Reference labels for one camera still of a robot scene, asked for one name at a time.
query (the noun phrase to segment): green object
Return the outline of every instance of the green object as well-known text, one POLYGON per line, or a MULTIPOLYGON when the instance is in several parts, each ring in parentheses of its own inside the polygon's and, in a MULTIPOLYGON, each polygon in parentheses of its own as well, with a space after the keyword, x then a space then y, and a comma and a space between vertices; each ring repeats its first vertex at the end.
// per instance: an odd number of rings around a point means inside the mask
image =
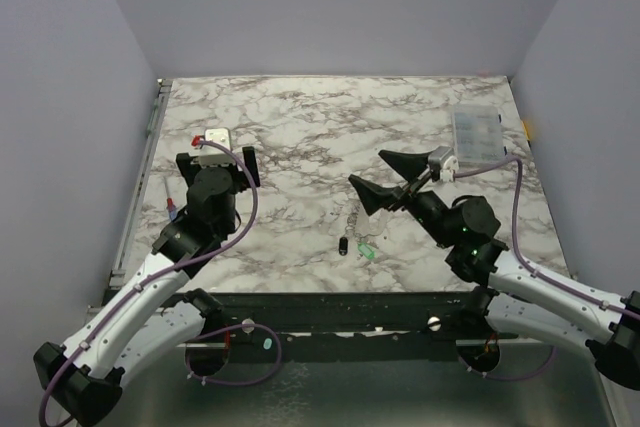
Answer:
POLYGON ((373 251, 373 249, 364 242, 358 244, 358 250, 369 260, 373 259, 376 256, 376 253, 373 251))

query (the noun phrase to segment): robotic arm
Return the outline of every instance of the robotic arm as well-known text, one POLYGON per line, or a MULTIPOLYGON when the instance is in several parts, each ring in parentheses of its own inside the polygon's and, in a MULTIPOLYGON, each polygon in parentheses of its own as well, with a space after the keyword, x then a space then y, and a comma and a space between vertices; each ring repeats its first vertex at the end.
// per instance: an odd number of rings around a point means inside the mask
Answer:
POLYGON ((479 284, 477 315, 489 326, 587 356, 607 378, 640 390, 640 294, 633 291, 622 298, 593 289, 522 256, 515 229, 522 181, 519 159, 503 162, 518 162, 510 251, 494 238, 500 222, 484 197, 462 196, 447 207, 435 192, 420 192, 429 180, 457 176, 458 162, 450 148, 426 154, 383 150, 379 155, 406 183, 385 188, 351 175, 365 211, 406 210, 439 247, 452 247, 446 262, 460 279, 479 284))
MULTIPOLYGON (((201 147, 198 155, 176 158, 188 186, 187 205, 164 227, 140 269, 86 326, 62 345, 43 344, 34 355, 42 387, 85 427, 104 418, 147 365, 198 336, 205 323, 207 331, 228 323, 220 305, 201 289, 187 292, 162 316, 153 316, 236 231, 235 195, 260 185, 254 149, 243 149, 241 172, 227 129, 209 129, 193 145, 201 147), (224 150, 200 146, 201 140, 224 150)), ((40 421, 46 425, 44 415, 41 408, 40 421)))

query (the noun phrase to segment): transparent container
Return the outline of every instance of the transparent container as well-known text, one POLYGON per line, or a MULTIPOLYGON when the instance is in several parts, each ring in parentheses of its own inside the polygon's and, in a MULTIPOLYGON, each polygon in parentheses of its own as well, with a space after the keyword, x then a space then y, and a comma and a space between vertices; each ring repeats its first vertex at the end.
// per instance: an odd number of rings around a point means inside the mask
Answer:
POLYGON ((451 120, 454 150, 460 163, 490 164, 504 158, 498 109, 486 105, 454 105, 451 120))

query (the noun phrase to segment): gray wall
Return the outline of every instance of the gray wall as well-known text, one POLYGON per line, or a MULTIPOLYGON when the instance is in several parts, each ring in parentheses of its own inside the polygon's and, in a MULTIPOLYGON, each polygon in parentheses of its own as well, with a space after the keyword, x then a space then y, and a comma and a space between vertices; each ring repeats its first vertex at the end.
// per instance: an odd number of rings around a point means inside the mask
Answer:
POLYGON ((104 288, 157 84, 115 0, 0 12, 0 424, 24 427, 41 395, 31 356, 104 288))
POLYGON ((640 0, 558 0, 513 88, 570 268, 640 290, 640 0))
POLYGON ((513 74, 556 0, 117 0, 158 75, 513 74))

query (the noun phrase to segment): white marble pattern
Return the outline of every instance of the white marble pattern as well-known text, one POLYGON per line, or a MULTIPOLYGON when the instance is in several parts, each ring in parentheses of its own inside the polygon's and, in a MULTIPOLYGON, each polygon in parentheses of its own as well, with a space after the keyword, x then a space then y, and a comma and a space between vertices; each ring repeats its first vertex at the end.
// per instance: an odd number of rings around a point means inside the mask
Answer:
MULTIPOLYGON (((504 77, 251 77, 174 81, 127 272, 131 275, 167 222, 162 176, 178 206, 186 186, 174 164, 205 127, 231 129, 236 150, 254 145, 263 186, 258 221, 234 249, 187 285, 219 292, 371 292, 469 290, 445 264, 446 252, 407 213, 358 215, 351 173, 381 184, 400 178, 377 156, 380 149, 425 152, 451 145, 449 108, 493 105, 502 114, 508 151, 525 160, 520 206, 524 253, 567 275, 562 251, 538 181, 511 90, 504 77), (349 237, 349 254, 338 239, 349 237), (372 245, 373 261, 357 240, 372 245)), ((509 221, 515 167, 455 184, 436 185, 447 203, 482 194, 509 221)), ((237 197, 244 219, 249 193, 237 197)))

